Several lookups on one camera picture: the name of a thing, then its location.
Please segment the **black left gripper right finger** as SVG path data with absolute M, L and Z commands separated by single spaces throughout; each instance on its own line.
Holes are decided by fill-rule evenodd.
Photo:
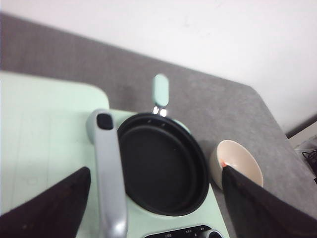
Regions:
M 226 207 L 239 238 L 315 238 L 315 218 L 282 201 L 227 165 L 222 169 Z

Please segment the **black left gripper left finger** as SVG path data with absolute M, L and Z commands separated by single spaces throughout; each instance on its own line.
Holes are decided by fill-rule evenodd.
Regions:
M 86 210 L 91 172 L 82 167 L 0 217 L 2 238 L 74 238 Z

